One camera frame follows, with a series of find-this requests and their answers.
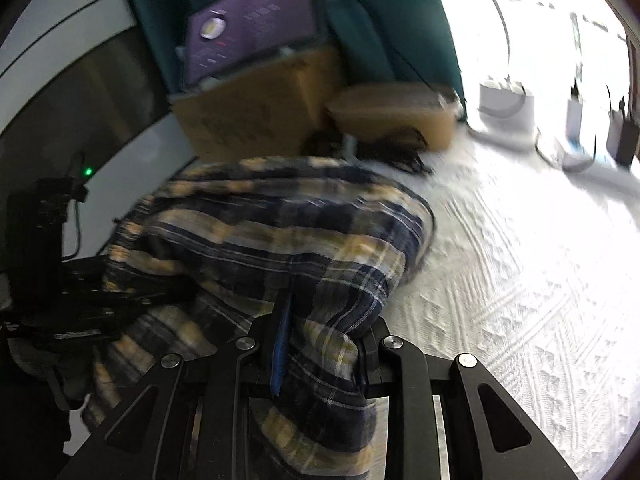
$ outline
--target plaid shirt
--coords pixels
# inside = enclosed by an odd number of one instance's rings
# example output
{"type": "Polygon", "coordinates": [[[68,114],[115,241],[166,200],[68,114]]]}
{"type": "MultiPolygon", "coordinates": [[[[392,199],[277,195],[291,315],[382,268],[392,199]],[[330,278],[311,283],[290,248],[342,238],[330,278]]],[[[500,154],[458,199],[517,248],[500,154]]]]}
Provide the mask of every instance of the plaid shirt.
{"type": "Polygon", "coordinates": [[[120,223],[104,287],[188,276],[200,291],[193,303],[150,309],[97,355],[85,422],[99,424],[164,354],[206,356],[246,334],[287,289],[296,299],[287,373],[278,397],[252,402],[255,470],[365,477],[375,408],[354,379],[352,339],[420,264],[432,221],[410,190],[334,159],[256,158],[184,172],[120,223]]]}

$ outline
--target green curtain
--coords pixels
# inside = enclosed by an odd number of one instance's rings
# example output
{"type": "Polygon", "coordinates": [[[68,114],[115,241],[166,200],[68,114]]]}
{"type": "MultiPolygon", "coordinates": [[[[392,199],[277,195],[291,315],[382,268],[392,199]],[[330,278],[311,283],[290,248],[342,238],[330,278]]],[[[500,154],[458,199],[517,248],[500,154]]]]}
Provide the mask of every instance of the green curtain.
{"type": "MultiPolygon", "coordinates": [[[[180,91],[187,17],[215,0],[130,0],[169,92],[180,91]]],[[[351,82],[424,80],[464,102],[458,58],[441,0],[323,0],[351,82]]]]}

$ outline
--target triangular cutout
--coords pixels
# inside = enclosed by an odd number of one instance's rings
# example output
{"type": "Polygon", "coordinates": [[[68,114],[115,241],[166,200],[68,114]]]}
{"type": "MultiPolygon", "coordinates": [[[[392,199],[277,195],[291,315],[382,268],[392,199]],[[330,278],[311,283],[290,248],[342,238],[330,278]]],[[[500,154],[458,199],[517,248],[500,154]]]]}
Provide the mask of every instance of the triangular cutout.
{"type": "Polygon", "coordinates": [[[139,452],[145,443],[146,429],[151,422],[157,396],[156,386],[146,388],[105,435],[105,442],[129,453],[139,452]]]}
{"type": "Polygon", "coordinates": [[[531,434],[488,384],[478,386],[489,433],[498,453],[531,444],[531,434]]]}

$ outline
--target silver bolt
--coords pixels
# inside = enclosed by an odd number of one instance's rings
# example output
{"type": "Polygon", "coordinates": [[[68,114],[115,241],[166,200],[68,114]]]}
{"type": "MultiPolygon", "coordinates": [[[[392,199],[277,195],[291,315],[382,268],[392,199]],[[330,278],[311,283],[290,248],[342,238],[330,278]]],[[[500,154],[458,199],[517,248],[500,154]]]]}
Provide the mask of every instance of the silver bolt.
{"type": "Polygon", "coordinates": [[[180,356],[178,354],[167,354],[160,361],[162,368],[175,368],[180,364],[180,356]]]}
{"type": "Polygon", "coordinates": [[[460,354],[458,362],[465,368],[473,368],[478,364],[478,359],[471,354],[460,354]]]}
{"type": "Polygon", "coordinates": [[[251,350],[255,346],[255,341],[250,337],[241,337],[236,341],[236,348],[239,350],[251,350]]]}
{"type": "Polygon", "coordinates": [[[382,344],[392,350],[398,350],[404,344],[404,341],[397,335],[388,335],[382,340],[382,344]]]}

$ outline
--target textured white fabric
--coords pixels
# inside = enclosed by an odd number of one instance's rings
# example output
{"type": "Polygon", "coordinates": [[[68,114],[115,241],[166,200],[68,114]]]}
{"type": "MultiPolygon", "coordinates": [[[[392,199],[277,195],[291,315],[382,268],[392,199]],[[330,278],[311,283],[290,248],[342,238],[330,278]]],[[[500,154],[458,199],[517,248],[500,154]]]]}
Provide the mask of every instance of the textured white fabric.
{"type": "Polygon", "coordinates": [[[581,480],[601,478],[640,418],[640,200],[466,132],[432,157],[431,178],[393,173],[438,231],[383,317],[426,353],[475,354],[581,480]]]}

